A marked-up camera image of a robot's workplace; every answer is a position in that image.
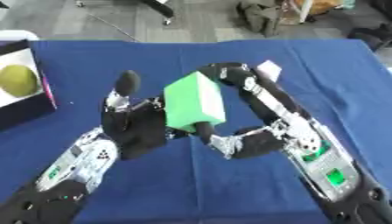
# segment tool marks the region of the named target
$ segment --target gray carpet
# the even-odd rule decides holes
[[[3,0],[10,10],[0,11],[0,29],[22,29],[42,39],[122,39],[134,41],[115,27],[142,42],[216,42],[232,39],[263,39],[246,30],[235,16],[239,0],[170,0],[176,18],[169,26],[162,17],[137,0]],[[313,24],[281,26],[274,39],[341,39],[356,26],[376,27],[385,18],[365,2],[353,10],[335,10]],[[378,53],[392,67],[392,49]]]

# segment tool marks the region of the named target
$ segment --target green display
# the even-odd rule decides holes
[[[59,173],[59,171],[61,170],[61,168],[59,166],[56,166],[56,168],[54,168],[50,173],[49,173],[49,179],[53,179],[54,177],[56,177],[56,175]]]
[[[328,143],[328,142],[325,141],[325,140],[322,140],[322,141],[321,141],[321,146],[320,146],[320,148],[318,149],[317,152],[315,152],[315,153],[313,153],[313,154],[311,154],[311,155],[308,155],[308,156],[303,156],[302,159],[303,159],[305,162],[314,161],[314,160],[316,160],[317,158],[321,157],[324,153],[326,153],[330,148],[331,148],[331,144]]]
[[[343,173],[338,169],[331,170],[326,174],[326,176],[328,177],[329,182],[331,182],[333,186],[339,186],[343,184],[343,182],[345,182],[346,180]]]

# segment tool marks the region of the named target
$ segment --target cable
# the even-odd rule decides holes
[[[130,35],[130,34],[127,33],[126,31],[124,31],[123,29],[121,29],[121,28],[118,27],[117,25],[111,24],[110,22],[106,21],[105,19],[103,19],[103,18],[101,18],[101,17],[97,17],[96,15],[94,15],[94,14],[92,14],[92,13],[90,13],[90,12],[88,12],[87,14],[88,14],[90,17],[95,18],[95,19],[97,19],[97,20],[100,20],[100,21],[103,22],[104,24],[110,25],[111,27],[117,29],[120,33],[126,35],[127,37],[129,37],[129,38],[131,38],[131,39],[133,39],[133,40],[135,40],[135,42],[142,42],[142,41],[138,40],[137,38],[134,38],[132,35]]]

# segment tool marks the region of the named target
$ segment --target foam cube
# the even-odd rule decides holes
[[[221,90],[203,73],[191,73],[167,86],[164,100],[168,127],[194,132],[194,123],[226,121]]]

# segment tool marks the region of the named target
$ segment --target tennis ball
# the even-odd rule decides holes
[[[11,65],[0,71],[0,88],[15,97],[24,97],[37,92],[39,85],[29,67]]]

